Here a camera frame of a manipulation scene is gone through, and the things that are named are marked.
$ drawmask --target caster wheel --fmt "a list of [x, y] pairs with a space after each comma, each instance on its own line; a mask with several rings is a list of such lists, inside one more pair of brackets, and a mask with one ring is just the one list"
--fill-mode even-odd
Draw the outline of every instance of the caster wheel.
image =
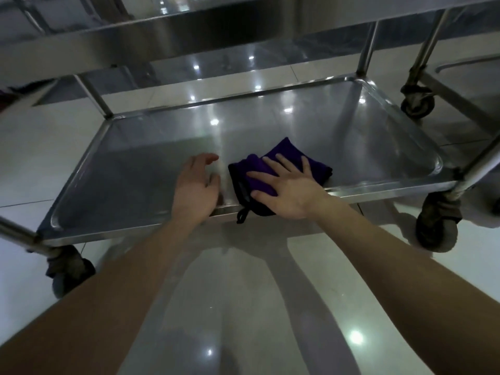
[[401, 103], [401, 110], [411, 119], [421, 119], [428, 116], [435, 107], [434, 96], [426, 96], [420, 100], [420, 105], [412, 108], [409, 101], [404, 99]]
[[89, 277], [96, 274], [96, 269], [94, 268], [92, 262], [85, 258], [83, 258], [83, 261], [85, 265], [85, 273], [80, 278], [75, 279], [67, 273], [57, 273], [54, 276], [52, 280], [52, 291], [55, 297], [62, 298], [82, 284]]
[[493, 213], [495, 216], [500, 217], [500, 198], [493, 204], [493, 207], [491, 208], [491, 213]]
[[457, 243], [457, 223], [448, 218], [438, 220], [432, 227], [424, 225], [422, 216], [416, 220], [416, 238], [423, 248], [431, 252], [449, 252]]

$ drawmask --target tiled floor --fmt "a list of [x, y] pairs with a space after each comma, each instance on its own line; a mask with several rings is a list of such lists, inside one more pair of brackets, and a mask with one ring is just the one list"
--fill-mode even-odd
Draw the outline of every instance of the tiled floor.
[[[495, 34], [440, 42], [433, 62], [500, 52]], [[418, 46], [376, 51], [369, 75], [395, 103]], [[106, 96], [114, 112], [220, 97], [354, 71], [357, 55]], [[87, 99], [30, 107], [41, 92], [0, 115], [0, 215], [35, 229], [97, 131], [101, 116]], [[438, 100], [423, 130], [467, 163], [490, 137]], [[500, 301], [500, 196], [493, 173], [463, 201], [459, 240], [435, 260]], [[423, 197], [355, 205], [373, 223], [417, 246]], [[260, 239], [254, 232], [259, 231]], [[98, 267], [130, 239], [80, 245]], [[305, 221], [277, 217], [200, 227], [159, 293], [121, 373], [188, 373], [222, 364], [229, 373], [328, 373], [353, 362], [363, 374], [430, 373], [397, 332], [339, 248]], [[0, 342], [55, 302], [43, 258], [0, 242]]]

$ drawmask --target purple cloth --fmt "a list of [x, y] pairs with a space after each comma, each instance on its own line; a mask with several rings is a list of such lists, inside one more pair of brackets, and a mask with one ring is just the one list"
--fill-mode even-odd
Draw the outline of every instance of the purple cloth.
[[[294, 145], [292, 145], [288, 137], [284, 138], [279, 144], [277, 144], [271, 151], [269, 151], [264, 156], [279, 162], [279, 160], [276, 159], [276, 154], [283, 155], [290, 162], [292, 162], [295, 165], [295, 167], [297, 167], [300, 171], [303, 170], [301, 157], [302, 156], [307, 157], [307, 159], [309, 160], [309, 164], [311, 166], [312, 176], [314, 180], [316, 180], [316, 182], [318, 182], [321, 185], [323, 185], [328, 180], [328, 178], [332, 176], [332, 169], [330, 167], [321, 162], [317, 162], [314, 159], [309, 158], [307, 155], [305, 155], [299, 149], [297, 149]], [[234, 163], [234, 167], [237, 169], [238, 174], [241, 176], [241, 178], [244, 178], [248, 181], [251, 191], [256, 189], [265, 192], [271, 196], [277, 196], [276, 191], [270, 185], [247, 176], [247, 172], [249, 171], [266, 172], [271, 175], [277, 176], [276, 172], [274, 172], [262, 160], [262, 158], [259, 158], [255, 154], [250, 154], [246, 159], [243, 159], [238, 163]]]

